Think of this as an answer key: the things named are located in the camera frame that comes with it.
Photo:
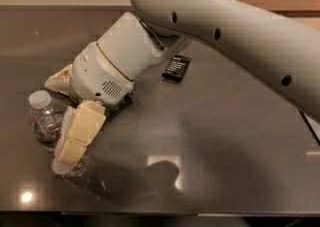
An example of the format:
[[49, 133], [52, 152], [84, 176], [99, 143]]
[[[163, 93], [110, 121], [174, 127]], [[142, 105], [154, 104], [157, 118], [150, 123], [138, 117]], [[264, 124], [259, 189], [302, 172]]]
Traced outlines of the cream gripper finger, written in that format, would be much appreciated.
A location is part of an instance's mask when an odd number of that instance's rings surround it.
[[67, 107], [52, 162], [55, 174], [68, 174], [77, 166], [105, 122], [104, 112], [101, 103], [91, 100], [82, 101], [77, 108]]

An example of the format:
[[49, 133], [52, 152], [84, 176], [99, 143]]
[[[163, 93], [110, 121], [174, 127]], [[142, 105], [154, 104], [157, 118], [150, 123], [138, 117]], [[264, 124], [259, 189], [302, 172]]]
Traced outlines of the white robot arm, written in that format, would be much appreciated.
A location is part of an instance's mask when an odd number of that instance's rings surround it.
[[45, 83], [79, 100], [62, 122], [52, 163], [70, 173], [100, 131], [109, 107], [135, 79], [195, 40], [251, 73], [313, 119], [320, 117], [320, 31], [237, 0], [130, 0], [124, 13], [73, 63]]

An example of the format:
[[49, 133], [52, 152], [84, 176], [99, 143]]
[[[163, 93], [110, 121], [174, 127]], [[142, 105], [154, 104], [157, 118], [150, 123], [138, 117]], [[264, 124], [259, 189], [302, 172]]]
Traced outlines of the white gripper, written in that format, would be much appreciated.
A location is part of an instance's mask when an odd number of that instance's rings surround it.
[[82, 99], [115, 105], [132, 92], [134, 81], [147, 68], [164, 62], [189, 44], [184, 37], [153, 33], [135, 15], [126, 12], [72, 65], [51, 75], [44, 86], [54, 92], [69, 92], [71, 84]]

